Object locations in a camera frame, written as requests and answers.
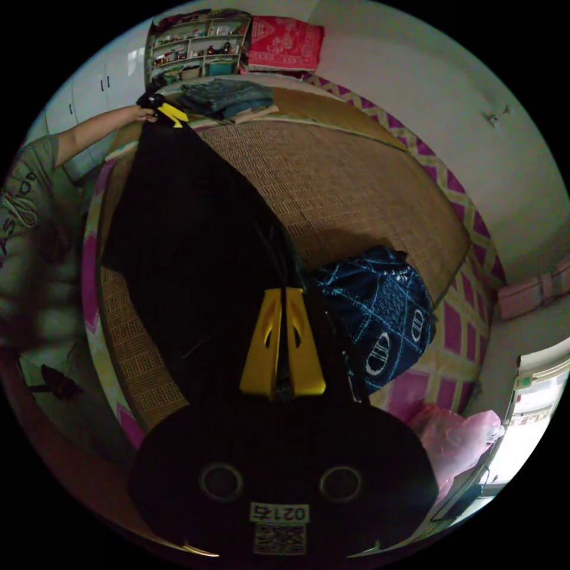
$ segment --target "qr code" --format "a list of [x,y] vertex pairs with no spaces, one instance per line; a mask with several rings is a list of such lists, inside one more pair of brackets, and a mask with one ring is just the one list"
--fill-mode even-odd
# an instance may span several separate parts
[[257,524],[254,554],[305,554],[305,527],[304,524]]

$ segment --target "bed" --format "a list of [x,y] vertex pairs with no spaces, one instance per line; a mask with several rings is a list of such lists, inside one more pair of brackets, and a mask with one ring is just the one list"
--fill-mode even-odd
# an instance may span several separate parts
[[[417,365],[371,401],[403,421],[425,401],[461,411],[484,358],[493,297],[456,209],[402,140],[356,106],[290,78],[247,79],[274,89],[278,112],[241,125],[191,117],[191,126],[257,187],[309,268],[377,244],[408,252],[432,299],[438,333]],[[164,93],[176,97],[177,88]],[[119,132],[110,152],[136,142],[140,128]],[[140,323],[124,279],[97,263],[134,152],[107,162],[100,177],[84,253],[84,263],[97,271],[93,282],[84,282],[84,306],[109,402],[130,426],[131,439],[140,441],[185,400]]]

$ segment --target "cabinet door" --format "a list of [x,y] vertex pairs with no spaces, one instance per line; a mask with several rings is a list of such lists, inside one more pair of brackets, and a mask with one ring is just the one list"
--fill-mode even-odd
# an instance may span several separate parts
[[76,154],[72,159],[64,164],[64,169],[73,182],[77,182],[79,178],[85,176],[91,169],[97,165],[86,148],[82,153]]
[[50,135],[67,131],[77,124],[72,98],[72,77],[70,77],[46,105],[46,125]]
[[89,147],[89,152],[95,162],[95,164],[103,164],[103,160],[105,159],[105,155],[107,154],[107,150],[111,146],[113,139],[116,137],[116,132],[111,133],[109,136],[105,137],[104,139],[92,144]]
[[105,87],[109,109],[134,105],[144,93],[144,58],[148,31],[145,20],[107,46]]
[[106,57],[106,50],[101,50],[73,76],[73,107],[78,123],[109,110],[105,77]]
[[49,131],[46,122],[46,111],[43,109],[42,112],[36,117],[36,120],[32,123],[31,127],[28,129],[24,144],[28,144],[41,137],[45,137],[48,133]]

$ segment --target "folded clothes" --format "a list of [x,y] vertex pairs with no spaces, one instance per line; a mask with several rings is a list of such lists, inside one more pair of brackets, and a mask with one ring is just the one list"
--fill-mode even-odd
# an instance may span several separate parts
[[241,123],[247,123],[247,121],[252,121],[253,119],[259,119],[270,113],[277,113],[279,107],[277,105],[270,105],[269,107],[259,107],[257,109],[246,109],[241,111],[237,115],[231,118],[231,121],[236,125],[241,125]]
[[184,84],[180,102],[200,115],[213,115],[238,103],[271,99],[273,90],[251,81],[214,79],[208,83]]
[[223,111],[225,119],[231,119],[234,115],[241,113],[245,110],[255,111],[261,107],[270,107],[273,104],[273,99],[270,97],[266,99],[255,99],[254,101],[244,101],[226,107]]

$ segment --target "hand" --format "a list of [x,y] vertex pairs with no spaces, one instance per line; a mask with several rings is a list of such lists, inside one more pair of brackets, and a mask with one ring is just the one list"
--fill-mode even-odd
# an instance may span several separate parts
[[156,111],[154,109],[143,109],[138,105],[134,106],[134,121],[155,123],[158,119]]

